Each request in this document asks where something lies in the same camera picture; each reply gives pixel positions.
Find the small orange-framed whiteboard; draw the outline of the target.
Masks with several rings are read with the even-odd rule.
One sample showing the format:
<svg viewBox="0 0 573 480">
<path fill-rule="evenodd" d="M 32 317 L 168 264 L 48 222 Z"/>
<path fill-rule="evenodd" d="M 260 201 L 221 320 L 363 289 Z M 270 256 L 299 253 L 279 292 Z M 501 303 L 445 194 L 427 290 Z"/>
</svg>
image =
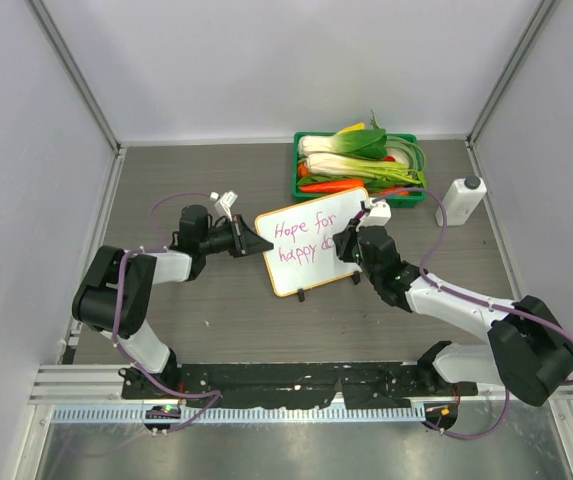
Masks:
<svg viewBox="0 0 573 480">
<path fill-rule="evenodd" d="M 366 200 L 367 191 L 354 188 L 255 219 L 256 233 L 273 244 L 264 260 L 276 296 L 295 295 L 359 270 L 356 264 L 337 258 L 333 236 L 348 225 Z"/>
</svg>

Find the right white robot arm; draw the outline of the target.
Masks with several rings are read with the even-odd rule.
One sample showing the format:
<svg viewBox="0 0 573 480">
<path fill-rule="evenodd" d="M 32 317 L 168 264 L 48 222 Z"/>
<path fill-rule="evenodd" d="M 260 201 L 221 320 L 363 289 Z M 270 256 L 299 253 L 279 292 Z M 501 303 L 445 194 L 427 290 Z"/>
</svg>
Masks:
<svg viewBox="0 0 573 480">
<path fill-rule="evenodd" d="M 531 406 L 541 406 L 573 372 L 573 341 L 536 297 L 484 299 L 403 260 L 382 226 L 351 222 L 333 237 L 339 260 L 359 266 L 386 304 L 445 321 L 480 339 L 462 346 L 445 341 L 417 371 L 423 391 L 443 393 L 452 384 L 504 387 Z"/>
</svg>

